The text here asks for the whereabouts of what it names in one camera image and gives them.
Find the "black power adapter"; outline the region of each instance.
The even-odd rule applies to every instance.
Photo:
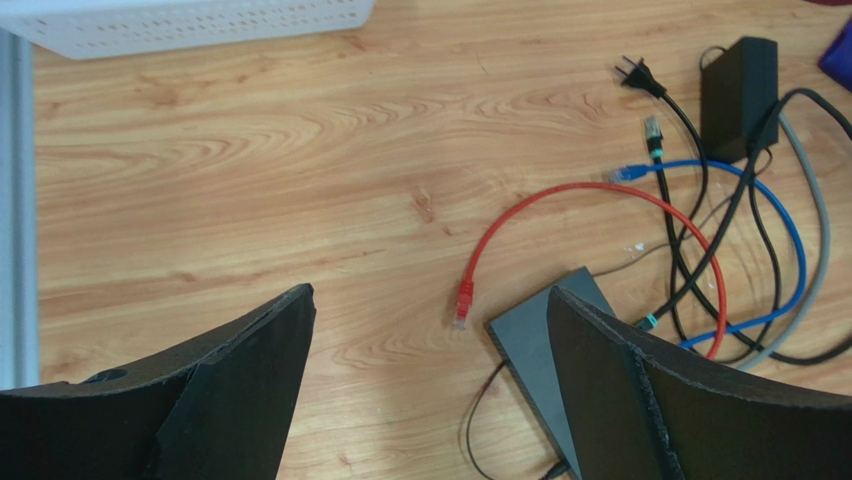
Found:
[[[743,37],[701,73],[701,141],[709,158],[734,163],[778,143],[778,121],[757,137],[778,101],[778,44]]]

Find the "wooden table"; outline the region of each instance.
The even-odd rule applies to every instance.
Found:
[[[39,51],[43,381],[83,380],[311,282],[319,314],[281,478],[475,478],[459,426],[499,361],[483,321],[572,269],[601,271],[665,238],[660,212],[642,202],[544,201],[489,246],[472,328],[449,326],[475,242],[518,199],[645,162],[651,114],[667,158],[692,155],[665,105],[619,86],[620,55],[644,56],[697,122],[702,51],[770,37],[782,90],[815,88],[850,115],[849,93],[814,65],[850,12],[798,0],[380,0],[353,32],[90,62]],[[810,102],[787,114],[834,227],[826,288],[784,347],[805,355],[850,330],[852,147]],[[764,181],[802,229],[812,268],[813,204],[786,139],[774,152]],[[711,181],[719,202],[732,178]],[[697,176],[670,183],[688,210]],[[765,216],[788,296],[793,252]],[[732,320],[765,312],[771,274],[745,212],[720,258]],[[600,284],[634,319],[664,300],[668,266],[657,253]],[[712,326],[689,302],[682,312],[693,333]],[[852,394],[852,355],[754,373]],[[553,462],[506,375],[473,436],[499,478],[538,478]]]

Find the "white plastic basket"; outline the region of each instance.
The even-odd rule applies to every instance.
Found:
[[[76,59],[358,28],[375,0],[0,0],[0,27]]]

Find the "purple cloth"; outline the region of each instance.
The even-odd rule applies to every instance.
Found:
[[[826,75],[852,92],[852,20],[819,61]]]

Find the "red cable connector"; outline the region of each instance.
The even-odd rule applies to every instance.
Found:
[[[467,314],[473,306],[473,281],[467,278],[459,284],[459,294],[456,297],[456,321],[453,322],[459,330],[464,330]]]

